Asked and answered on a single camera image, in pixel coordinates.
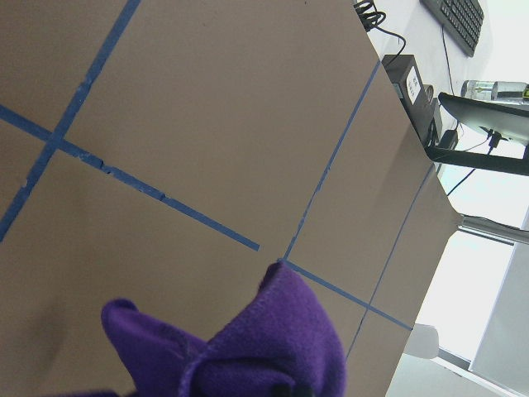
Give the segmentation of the purple towel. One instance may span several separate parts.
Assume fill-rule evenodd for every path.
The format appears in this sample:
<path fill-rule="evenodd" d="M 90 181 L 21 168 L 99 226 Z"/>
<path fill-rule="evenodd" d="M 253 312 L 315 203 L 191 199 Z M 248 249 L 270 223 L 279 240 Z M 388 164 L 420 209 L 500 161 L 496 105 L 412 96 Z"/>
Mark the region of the purple towel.
<path fill-rule="evenodd" d="M 142 313 L 128 299 L 101 312 L 134 396 L 342 396 L 346 359 L 317 296 L 283 261 L 212 339 Z"/>

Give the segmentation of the black power box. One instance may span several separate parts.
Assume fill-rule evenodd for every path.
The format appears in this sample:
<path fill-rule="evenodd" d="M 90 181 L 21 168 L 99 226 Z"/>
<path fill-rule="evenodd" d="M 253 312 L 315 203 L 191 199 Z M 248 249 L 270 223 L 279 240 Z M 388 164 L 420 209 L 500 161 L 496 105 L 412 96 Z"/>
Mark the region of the black power box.
<path fill-rule="evenodd" d="M 434 88 L 424 84 L 413 55 L 385 55 L 382 65 L 424 147 L 440 141 L 442 120 Z"/>

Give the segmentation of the white chair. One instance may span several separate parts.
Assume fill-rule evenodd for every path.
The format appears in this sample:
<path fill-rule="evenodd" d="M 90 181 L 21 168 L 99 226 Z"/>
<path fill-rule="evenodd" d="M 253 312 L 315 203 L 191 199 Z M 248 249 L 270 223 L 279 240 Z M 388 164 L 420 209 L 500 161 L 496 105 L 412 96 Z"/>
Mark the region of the white chair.
<path fill-rule="evenodd" d="M 432 325 L 416 323 L 404 348 L 404 353 L 421 359 L 433 359 L 439 353 L 439 333 Z"/>

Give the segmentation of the clear water bottle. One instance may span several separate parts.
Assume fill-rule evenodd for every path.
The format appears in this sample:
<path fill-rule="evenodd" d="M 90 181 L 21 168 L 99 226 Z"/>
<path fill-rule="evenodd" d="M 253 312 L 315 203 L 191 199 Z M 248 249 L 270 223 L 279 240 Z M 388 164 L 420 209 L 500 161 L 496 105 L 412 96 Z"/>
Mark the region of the clear water bottle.
<path fill-rule="evenodd" d="M 525 82 L 466 80 L 460 95 L 464 98 L 505 103 L 527 103 L 528 84 Z"/>

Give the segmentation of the black monitor stand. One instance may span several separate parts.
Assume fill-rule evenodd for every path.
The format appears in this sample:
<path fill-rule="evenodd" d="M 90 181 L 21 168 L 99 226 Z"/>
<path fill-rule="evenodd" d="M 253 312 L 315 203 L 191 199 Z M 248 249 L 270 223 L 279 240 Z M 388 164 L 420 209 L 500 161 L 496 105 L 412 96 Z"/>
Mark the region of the black monitor stand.
<path fill-rule="evenodd" d="M 487 103 L 448 93 L 440 93 L 438 99 L 441 106 L 454 119 L 469 129 L 485 135 L 493 146 L 497 146 L 501 140 L 513 141 L 524 147 L 524 153 L 521 158 L 512 158 L 428 146 L 425 152 L 430 160 L 479 170 L 528 175 L 527 105 Z"/>

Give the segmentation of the black keyboard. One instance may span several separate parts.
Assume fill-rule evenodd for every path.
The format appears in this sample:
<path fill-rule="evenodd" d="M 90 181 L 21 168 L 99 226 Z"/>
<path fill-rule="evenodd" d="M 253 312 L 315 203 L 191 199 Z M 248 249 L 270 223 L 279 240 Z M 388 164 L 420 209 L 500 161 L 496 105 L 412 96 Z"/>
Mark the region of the black keyboard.
<path fill-rule="evenodd" d="M 449 33 L 462 52 L 473 57 L 484 23 L 477 0 L 421 0 L 427 11 Z"/>

